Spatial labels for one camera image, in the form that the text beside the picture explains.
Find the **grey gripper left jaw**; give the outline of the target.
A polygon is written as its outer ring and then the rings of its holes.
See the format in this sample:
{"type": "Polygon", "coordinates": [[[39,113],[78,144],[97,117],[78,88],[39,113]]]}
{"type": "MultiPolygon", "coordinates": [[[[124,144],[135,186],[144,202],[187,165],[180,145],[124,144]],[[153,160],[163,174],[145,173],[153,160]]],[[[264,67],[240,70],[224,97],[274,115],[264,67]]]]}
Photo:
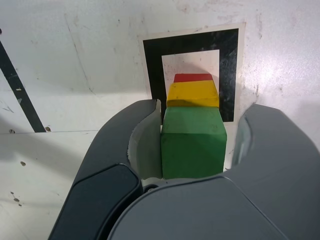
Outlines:
{"type": "Polygon", "coordinates": [[[51,240],[105,240],[122,212],[160,179],[161,102],[137,101],[98,131],[49,235],[51,240]]]}

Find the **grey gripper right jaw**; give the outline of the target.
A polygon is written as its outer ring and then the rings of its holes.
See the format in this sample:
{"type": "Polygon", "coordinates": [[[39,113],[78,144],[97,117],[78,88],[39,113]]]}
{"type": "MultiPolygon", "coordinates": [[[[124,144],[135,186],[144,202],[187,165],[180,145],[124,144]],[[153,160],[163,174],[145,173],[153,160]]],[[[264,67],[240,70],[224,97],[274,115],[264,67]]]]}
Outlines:
{"type": "Polygon", "coordinates": [[[242,115],[236,165],[166,184],[135,200],[111,240],[317,240],[320,153],[283,112],[253,104],[242,115]]]}

